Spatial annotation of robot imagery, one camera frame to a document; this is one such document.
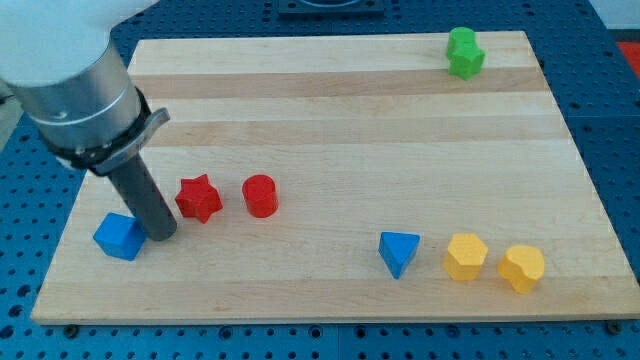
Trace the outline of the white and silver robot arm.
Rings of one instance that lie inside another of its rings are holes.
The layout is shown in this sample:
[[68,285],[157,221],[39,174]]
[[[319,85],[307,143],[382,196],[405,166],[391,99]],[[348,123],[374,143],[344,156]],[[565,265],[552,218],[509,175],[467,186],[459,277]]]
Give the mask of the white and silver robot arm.
[[151,112],[111,31],[157,0],[1,0],[1,79],[62,162],[106,174],[169,119]]

